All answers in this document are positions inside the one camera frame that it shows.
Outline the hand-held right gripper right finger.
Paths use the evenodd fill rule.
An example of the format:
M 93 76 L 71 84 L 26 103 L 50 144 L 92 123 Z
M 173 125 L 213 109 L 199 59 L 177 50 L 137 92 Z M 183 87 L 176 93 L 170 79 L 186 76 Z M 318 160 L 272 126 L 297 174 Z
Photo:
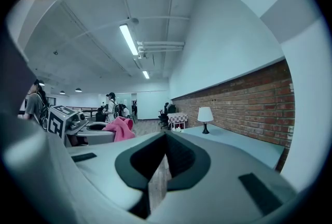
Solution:
M 167 192 L 147 218 L 152 223 L 250 223 L 263 214 L 239 177 L 254 174 L 282 203 L 296 191 L 277 171 L 244 150 L 190 134 L 182 138 L 211 158 L 207 174 L 192 188 Z

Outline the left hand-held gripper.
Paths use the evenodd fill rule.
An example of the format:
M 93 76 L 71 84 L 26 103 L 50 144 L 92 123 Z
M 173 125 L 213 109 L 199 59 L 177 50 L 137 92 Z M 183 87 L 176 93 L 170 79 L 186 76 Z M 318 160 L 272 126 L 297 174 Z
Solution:
M 83 112 L 62 105 L 49 108 L 48 132 L 59 136 L 66 147 L 78 145 L 77 137 L 85 138 L 88 145 L 112 143 L 115 137 L 113 132 L 89 130 L 88 127 L 84 127 L 107 124 L 107 122 L 88 122 Z

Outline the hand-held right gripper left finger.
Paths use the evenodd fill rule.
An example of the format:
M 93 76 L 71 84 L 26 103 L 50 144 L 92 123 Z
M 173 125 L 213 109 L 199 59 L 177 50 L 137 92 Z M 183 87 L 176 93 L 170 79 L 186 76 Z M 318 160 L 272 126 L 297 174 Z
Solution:
M 145 219 L 160 205 L 166 195 L 166 156 L 158 162 L 158 167 L 153 169 L 154 174 L 148 182 L 147 192 L 128 187 L 115 169 L 115 160 L 123 151 L 157 134 L 157 132 L 153 132 L 116 143 L 67 147 L 66 150 L 71 156 L 83 155 L 89 152 L 94 153 L 96 157 L 76 163 L 83 175 L 99 192 L 115 202 L 115 204 Z

